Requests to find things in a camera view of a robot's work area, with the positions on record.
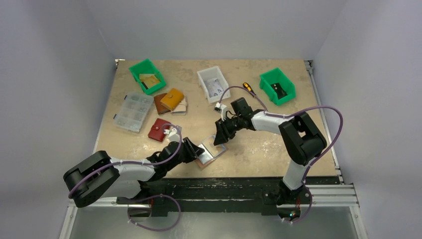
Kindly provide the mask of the white bin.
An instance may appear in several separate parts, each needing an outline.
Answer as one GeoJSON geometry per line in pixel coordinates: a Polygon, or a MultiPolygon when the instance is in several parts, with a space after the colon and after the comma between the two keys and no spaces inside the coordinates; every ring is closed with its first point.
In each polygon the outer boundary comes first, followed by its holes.
{"type": "Polygon", "coordinates": [[[206,68],[198,71],[197,75],[208,103],[218,102],[223,92],[229,87],[220,68],[218,66],[206,68]]]}

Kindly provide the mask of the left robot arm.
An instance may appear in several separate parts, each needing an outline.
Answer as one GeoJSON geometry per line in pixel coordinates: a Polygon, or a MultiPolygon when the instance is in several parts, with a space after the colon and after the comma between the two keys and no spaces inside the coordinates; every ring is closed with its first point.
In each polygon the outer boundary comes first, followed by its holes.
{"type": "Polygon", "coordinates": [[[147,182],[164,178],[179,164],[190,163],[204,152],[187,137],[139,161],[119,160],[100,150],[69,169],[63,180],[69,189],[68,197],[78,208],[106,197],[127,198],[141,204],[148,199],[147,182]]]}

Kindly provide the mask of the yellow card holder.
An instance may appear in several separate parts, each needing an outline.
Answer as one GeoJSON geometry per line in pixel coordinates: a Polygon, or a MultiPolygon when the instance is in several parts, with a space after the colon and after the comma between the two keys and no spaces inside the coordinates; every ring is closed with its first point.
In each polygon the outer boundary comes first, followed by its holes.
{"type": "Polygon", "coordinates": [[[172,111],[174,110],[178,104],[184,99],[184,94],[176,89],[172,88],[161,100],[160,103],[166,109],[172,111]]]}

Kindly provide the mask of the beige card holder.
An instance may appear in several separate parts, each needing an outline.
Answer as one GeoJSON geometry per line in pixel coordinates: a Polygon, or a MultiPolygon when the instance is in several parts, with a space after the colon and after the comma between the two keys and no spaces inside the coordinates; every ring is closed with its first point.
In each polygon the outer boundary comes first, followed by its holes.
{"type": "Polygon", "coordinates": [[[187,97],[184,97],[180,103],[171,111],[172,115],[186,115],[188,109],[187,97]]]}

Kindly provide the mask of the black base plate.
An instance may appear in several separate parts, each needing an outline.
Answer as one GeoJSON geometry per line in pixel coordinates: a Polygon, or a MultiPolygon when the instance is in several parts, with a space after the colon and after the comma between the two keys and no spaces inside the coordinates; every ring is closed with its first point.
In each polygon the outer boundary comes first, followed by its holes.
{"type": "Polygon", "coordinates": [[[152,216],[169,212],[260,213],[277,215],[281,177],[164,178],[142,182],[134,198],[118,197],[118,205],[150,205],[152,216]]]}

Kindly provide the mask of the red card holder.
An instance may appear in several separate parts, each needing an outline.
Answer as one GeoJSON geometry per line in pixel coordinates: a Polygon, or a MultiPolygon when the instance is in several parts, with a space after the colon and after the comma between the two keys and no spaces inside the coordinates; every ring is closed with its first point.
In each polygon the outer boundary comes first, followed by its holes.
{"type": "Polygon", "coordinates": [[[165,130],[170,128],[170,122],[161,118],[157,118],[152,125],[148,138],[157,142],[163,142],[165,138],[165,130]]]}

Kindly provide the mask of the aluminium frame rail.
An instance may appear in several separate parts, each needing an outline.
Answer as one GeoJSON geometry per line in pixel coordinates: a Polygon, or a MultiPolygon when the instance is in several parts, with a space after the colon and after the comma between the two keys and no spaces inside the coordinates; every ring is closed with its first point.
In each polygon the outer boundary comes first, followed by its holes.
{"type": "MultiPolygon", "coordinates": [[[[207,207],[274,207],[275,193],[255,185],[236,188],[233,185],[205,185],[201,187],[171,185],[158,189],[144,199],[123,197],[100,198],[89,207],[127,206],[133,208],[172,207],[179,205],[183,210],[204,211],[207,207]]],[[[299,193],[297,199],[280,204],[279,208],[293,208],[301,204],[313,207],[354,207],[358,199],[351,185],[309,185],[299,193]]]]}

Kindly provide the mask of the brown card holder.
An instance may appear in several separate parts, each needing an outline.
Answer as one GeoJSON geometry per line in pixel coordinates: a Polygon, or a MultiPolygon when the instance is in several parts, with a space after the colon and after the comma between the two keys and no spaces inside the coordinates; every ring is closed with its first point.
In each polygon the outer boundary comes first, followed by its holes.
{"type": "Polygon", "coordinates": [[[161,100],[167,95],[167,93],[162,93],[159,95],[154,96],[154,104],[157,110],[158,115],[163,115],[165,113],[170,112],[170,110],[164,107],[161,103],[161,100]]]}

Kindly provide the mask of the black item in bin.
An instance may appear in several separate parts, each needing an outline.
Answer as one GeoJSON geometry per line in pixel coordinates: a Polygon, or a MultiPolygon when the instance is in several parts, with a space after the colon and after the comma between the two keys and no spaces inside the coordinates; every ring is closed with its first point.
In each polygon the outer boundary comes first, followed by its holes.
{"type": "Polygon", "coordinates": [[[287,96],[287,92],[281,87],[280,83],[271,84],[271,87],[276,93],[278,100],[287,96]]]}

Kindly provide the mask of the cards in white bin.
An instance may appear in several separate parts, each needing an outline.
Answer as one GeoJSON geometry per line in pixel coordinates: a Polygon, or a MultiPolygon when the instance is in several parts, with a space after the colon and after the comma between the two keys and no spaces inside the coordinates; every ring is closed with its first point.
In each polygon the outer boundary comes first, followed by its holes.
{"type": "Polygon", "coordinates": [[[210,98],[220,96],[224,92],[224,89],[222,85],[220,84],[220,81],[218,78],[211,78],[208,80],[204,80],[204,84],[210,98]]]}

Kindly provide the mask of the left green bin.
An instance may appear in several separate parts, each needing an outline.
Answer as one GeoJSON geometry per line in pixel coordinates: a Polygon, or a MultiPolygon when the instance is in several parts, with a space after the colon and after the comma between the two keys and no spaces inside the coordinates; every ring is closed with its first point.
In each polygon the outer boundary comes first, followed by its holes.
{"type": "Polygon", "coordinates": [[[129,70],[147,95],[151,95],[166,86],[161,72],[149,59],[129,67],[129,70]]]}

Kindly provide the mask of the clear compartment organizer box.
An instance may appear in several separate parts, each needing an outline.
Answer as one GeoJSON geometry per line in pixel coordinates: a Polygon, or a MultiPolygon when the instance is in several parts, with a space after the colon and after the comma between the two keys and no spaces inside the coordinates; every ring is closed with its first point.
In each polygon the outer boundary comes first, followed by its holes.
{"type": "Polygon", "coordinates": [[[129,92],[119,112],[113,117],[113,124],[122,129],[139,133],[152,106],[153,97],[139,92],[129,92]]]}

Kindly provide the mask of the gold card with black stripe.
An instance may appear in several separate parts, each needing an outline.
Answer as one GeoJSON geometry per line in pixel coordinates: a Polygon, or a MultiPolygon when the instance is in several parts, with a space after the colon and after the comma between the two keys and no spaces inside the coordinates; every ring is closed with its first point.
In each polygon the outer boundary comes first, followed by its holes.
{"type": "Polygon", "coordinates": [[[144,87],[144,89],[146,89],[146,90],[148,90],[148,89],[149,89],[149,87],[145,84],[145,82],[144,82],[144,81],[141,81],[141,84],[142,84],[142,86],[144,87]]]}

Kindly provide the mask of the green bin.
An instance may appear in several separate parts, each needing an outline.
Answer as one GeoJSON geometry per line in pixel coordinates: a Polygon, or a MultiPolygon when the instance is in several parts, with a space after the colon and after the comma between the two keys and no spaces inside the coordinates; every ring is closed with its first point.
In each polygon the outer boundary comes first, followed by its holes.
{"type": "Polygon", "coordinates": [[[296,97],[294,84],[280,68],[261,74],[259,87],[265,92],[269,100],[277,106],[296,97]]]}
{"type": "Polygon", "coordinates": [[[149,59],[129,67],[129,70],[147,95],[151,95],[166,86],[161,72],[149,59]]]}

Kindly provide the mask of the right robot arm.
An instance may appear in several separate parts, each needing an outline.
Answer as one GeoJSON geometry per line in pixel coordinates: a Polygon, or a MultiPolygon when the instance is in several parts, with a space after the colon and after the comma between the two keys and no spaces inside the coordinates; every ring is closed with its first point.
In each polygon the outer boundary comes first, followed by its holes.
{"type": "Polygon", "coordinates": [[[263,109],[253,110],[245,98],[231,102],[234,116],[227,117],[227,106],[216,103],[214,110],[220,114],[215,122],[214,145],[227,143],[235,134],[248,129],[271,132],[282,137],[290,165],[279,183],[279,204],[294,201],[304,187],[304,177],[310,164],[321,156],[327,142],[319,128],[306,113],[295,116],[271,114],[263,109]]]}

